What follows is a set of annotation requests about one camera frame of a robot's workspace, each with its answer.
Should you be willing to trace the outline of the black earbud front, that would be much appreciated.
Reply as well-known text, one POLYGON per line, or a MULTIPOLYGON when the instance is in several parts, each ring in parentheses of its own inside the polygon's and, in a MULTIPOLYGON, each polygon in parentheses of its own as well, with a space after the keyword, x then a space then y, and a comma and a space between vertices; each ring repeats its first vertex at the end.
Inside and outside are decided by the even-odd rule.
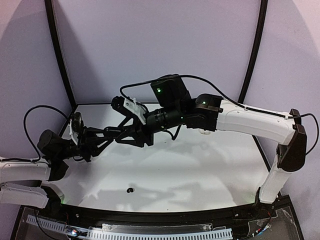
POLYGON ((127 190, 126 190, 127 193, 133 193, 134 192, 134 189, 132 187, 129 187, 127 190))

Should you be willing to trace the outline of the white earbud charging case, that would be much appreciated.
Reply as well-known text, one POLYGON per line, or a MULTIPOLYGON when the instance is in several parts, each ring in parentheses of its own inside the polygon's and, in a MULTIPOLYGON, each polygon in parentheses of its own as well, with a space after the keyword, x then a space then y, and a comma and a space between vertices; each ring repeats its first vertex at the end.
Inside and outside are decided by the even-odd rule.
POLYGON ((211 131, 205 129, 199 129, 198 132, 202 135, 210 135, 211 131))

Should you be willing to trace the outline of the black earbud charging case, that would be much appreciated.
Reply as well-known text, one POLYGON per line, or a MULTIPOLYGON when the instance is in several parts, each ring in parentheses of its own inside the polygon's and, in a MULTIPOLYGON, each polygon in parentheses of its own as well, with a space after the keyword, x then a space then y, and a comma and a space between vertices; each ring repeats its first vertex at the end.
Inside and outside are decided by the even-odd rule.
POLYGON ((103 135, 112 138, 115 141, 120 141, 125 137, 124 130, 120 127, 107 126, 103 129, 103 135))

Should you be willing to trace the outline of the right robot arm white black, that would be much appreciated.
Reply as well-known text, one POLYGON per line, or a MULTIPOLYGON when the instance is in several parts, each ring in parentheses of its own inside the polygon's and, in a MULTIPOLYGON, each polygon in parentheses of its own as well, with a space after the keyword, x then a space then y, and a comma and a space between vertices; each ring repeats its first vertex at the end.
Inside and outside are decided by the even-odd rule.
POLYGON ((305 164, 307 134, 300 113, 295 109, 276 112, 243 105, 221 91, 192 98, 183 80, 182 75, 170 74, 148 82, 160 105, 154 111, 124 93, 114 97, 112 108, 125 116, 116 141, 137 147, 151 146, 155 133, 181 126, 273 140, 277 142, 275 160, 255 200, 257 204, 272 204, 290 175, 305 164))

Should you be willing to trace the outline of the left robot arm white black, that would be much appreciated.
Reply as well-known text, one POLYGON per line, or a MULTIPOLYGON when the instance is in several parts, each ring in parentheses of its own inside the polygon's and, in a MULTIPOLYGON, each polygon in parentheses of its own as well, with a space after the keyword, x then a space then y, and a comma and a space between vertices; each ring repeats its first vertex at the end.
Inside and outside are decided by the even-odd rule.
POLYGON ((83 127, 71 130, 69 139, 53 131, 45 130, 37 147, 42 152, 38 159, 0 160, 0 202, 1 204, 25 205, 38 209, 55 209, 61 204, 61 197, 48 185, 27 186, 22 182, 39 181, 48 183, 65 177, 69 166, 67 159, 90 162, 112 143, 121 130, 117 127, 98 129, 83 127))

